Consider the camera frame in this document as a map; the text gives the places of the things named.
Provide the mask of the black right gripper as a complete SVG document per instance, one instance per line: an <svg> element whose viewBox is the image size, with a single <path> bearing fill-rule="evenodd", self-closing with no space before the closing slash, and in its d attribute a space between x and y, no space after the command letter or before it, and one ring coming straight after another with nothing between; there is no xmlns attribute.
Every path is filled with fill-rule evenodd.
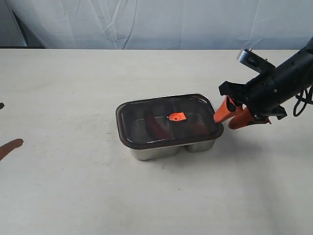
<svg viewBox="0 0 313 235"><path fill-rule="evenodd" d="M232 130L255 124L271 124L268 117L278 120L287 116L282 107L277 84L272 75L260 74L246 84L223 82L219 86L220 95L226 95L213 118L222 123L234 117L228 127Z"/></svg>

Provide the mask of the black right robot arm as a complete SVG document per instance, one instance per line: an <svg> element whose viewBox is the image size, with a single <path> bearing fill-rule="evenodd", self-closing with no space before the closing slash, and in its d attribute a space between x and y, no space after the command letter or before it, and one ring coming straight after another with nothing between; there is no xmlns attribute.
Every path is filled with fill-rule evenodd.
<svg viewBox="0 0 313 235"><path fill-rule="evenodd" d="M258 75L245 84L223 82L220 95L225 99L214 114L214 121L230 120L230 129L254 124L268 124L270 117L281 120L287 116L282 104L295 97L293 116L299 116L300 103L313 103L313 42L309 42L296 54L279 66L260 57L250 49L242 49L237 60Z"/></svg>

